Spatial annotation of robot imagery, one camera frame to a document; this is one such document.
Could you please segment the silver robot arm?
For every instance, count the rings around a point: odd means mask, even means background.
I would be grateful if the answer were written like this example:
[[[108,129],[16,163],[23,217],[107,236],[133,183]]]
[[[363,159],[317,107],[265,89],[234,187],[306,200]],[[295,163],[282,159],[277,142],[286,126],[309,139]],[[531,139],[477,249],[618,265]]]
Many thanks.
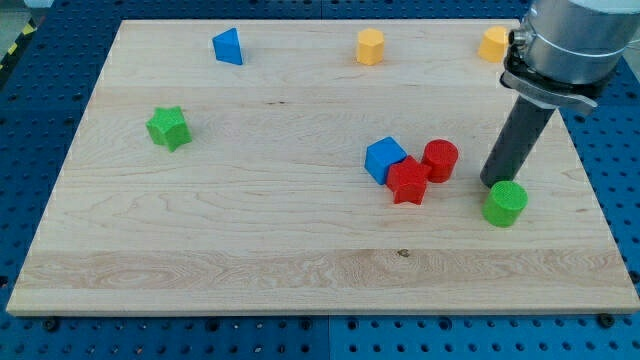
[[[639,0],[536,0],[508,35],[502,84],[588,115],[639,27]]]

